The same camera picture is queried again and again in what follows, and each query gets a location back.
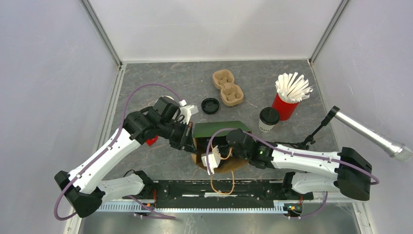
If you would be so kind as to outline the green paper bag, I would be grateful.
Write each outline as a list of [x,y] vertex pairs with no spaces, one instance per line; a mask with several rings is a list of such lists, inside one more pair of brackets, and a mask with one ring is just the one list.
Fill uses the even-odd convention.
[[204,169],[207,172],[205,166],[202,165],[201,154],[208,153],[212,148],[218,146],[219,153],[222,160],[219,167],[214,170],[215,174],[219,173],[231,173],[232,175],[232,187],[231,190],[225,192],[224,189],[216,189],[213,184],[213,175],[210,175],[210,186],[214,192],[219,195],[230,195],[235,189],[235,176],[234,171],[245,166],[248,161],[246,159],[236,158],[235,150],[230,149],[226,135],[232,129],[242,129],[251,133],[243,122],[236,121],[224,121],[224,122],[209,122],[209,123],[197,123],[192,130],[193,141],[196,146],[196,153],[191,154],[192,161],[198,167]]

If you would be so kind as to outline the stack of black lids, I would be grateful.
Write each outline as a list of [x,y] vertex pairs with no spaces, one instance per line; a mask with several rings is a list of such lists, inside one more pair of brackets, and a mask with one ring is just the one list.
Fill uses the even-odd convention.
[[220,103],[217,99],[208,97],[202,101],[201,109],[205,114],[213,115],[220,109]]

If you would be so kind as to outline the stack of cardboard cup carriers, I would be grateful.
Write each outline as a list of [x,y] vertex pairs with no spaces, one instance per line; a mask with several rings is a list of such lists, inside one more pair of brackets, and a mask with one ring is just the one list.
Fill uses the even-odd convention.
[[220,97],[224,105],[233,107],[241,104],[244,93],[240,86],[235,84],[235,77],[230,70],[223,69],[212,75],[214,86],[220,90]]

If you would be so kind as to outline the single black lid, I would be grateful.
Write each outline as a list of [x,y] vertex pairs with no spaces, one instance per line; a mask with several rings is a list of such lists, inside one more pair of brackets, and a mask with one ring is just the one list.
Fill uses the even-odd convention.
[[275,125],[281,120],[280,113],[272,107],[263,108],[260,111],[259,118],[266,125]]

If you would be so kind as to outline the single white paper cup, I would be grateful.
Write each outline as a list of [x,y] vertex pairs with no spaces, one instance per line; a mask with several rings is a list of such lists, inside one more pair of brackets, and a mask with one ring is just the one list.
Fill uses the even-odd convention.
[[262,120],[259,120],[259,129],[260,129],[262,132],[269,132],[269,131],[271,131],[271,130],[274,128],[275,125],[276,125],[276,124],[274,124],[274,123],[269,123],[269,124],[267,124],[266,122],[264,122],[264,121],[262,121]]

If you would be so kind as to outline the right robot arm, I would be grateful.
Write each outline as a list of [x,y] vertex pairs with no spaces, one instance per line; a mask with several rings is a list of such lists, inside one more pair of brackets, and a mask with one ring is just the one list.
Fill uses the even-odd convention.
[[299,194],[340,192],[359,201],[370,199],[370,188],[377,182],[371,164],[356,150],[314,152],[259,140],[241,129],[230,131],[226,141],[233,155],[259,169],[289,169],[281,186],[282,195],[294,199]]

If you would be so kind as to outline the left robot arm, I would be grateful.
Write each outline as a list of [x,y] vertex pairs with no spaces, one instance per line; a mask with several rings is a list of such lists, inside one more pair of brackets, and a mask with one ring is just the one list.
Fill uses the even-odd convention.
[[103,178],[125,156],[148,140],[161,137],[173,149],[195,153],[190,118],[198,112],[195,105],[160,97],[154,106],[129,113],[120,127],[89,159],[70,172],[60,171],[55,181],[81,218],[93,214],[109,201],[136,195],[154,195],[154,182],[143,171],[113,180]]

